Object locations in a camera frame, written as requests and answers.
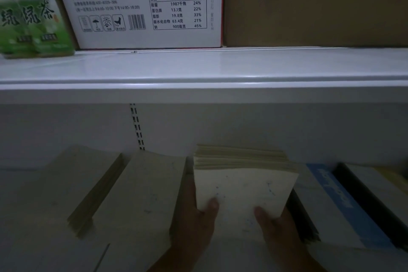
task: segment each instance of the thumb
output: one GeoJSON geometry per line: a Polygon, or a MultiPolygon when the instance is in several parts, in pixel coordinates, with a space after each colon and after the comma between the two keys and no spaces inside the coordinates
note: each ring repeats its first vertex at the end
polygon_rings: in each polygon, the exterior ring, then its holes
{"type": "Polygon", "coordinates": [[[216,198],[212,198],[204,211],[203,222],[206,225],[213,225],[218,214],[220,205],[216,198]]]}
{"type": "Polygon", "coordinates": [[[259,226],[261,226],[263,236],[270,237],[270,235],[274,232],[275,228],[268,214],[265,212],[263,208],[259,206],[257,206],[254,209],[254,214],[259,226]]]}

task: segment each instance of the person's right hand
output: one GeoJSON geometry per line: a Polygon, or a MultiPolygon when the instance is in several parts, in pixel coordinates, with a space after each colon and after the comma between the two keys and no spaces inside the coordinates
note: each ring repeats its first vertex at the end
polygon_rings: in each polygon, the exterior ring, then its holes
{"type": "Polygon", "coordinates": [[[295,222],[287,208],[277,219],[271,219],[261,207],[256,207],[254,214],[271,256],[283,271],[325,271],[300,241],[295,222]]]}

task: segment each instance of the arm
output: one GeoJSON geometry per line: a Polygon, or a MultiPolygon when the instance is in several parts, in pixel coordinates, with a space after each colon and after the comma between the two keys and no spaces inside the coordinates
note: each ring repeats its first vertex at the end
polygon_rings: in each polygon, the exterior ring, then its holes
{"type": "Polygon", "coordinates": [[[295,223],[286,208],[281,217],[274,220],[261,207],[256,207],[254,213],[268,250],[283,271],[327,272],[300,241],[295,223]]]}
{"type": "Polygon", "coordinates": [[[186,177],[180,201],[180,211],[175,221],[171,247],[148,272],[189,272],[210,244],[219,204],[209,201],[204,212],[196,207],[196,186],[193,176],[186,177]]]}

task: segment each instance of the barcode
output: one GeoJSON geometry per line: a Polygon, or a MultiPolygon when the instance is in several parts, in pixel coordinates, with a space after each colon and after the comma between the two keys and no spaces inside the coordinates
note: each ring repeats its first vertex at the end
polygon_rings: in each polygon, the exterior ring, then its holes
{"type": "Polygon", "coordinates": [[[128,15],[130,30],[146,29],[145,16],[143,14],[128,15]]]}

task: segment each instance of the blue stripe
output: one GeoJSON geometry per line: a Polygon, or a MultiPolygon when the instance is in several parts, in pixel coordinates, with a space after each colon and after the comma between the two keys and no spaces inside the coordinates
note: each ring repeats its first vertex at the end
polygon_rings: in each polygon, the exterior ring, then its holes
{"type": "Polygon", "coordinates": [[[354,231],[360,236],[360,240],[366,248],[395,248],[386,234],[345,190],[326,165],[320,163],[308,163],[306,165],[354,231]]]}

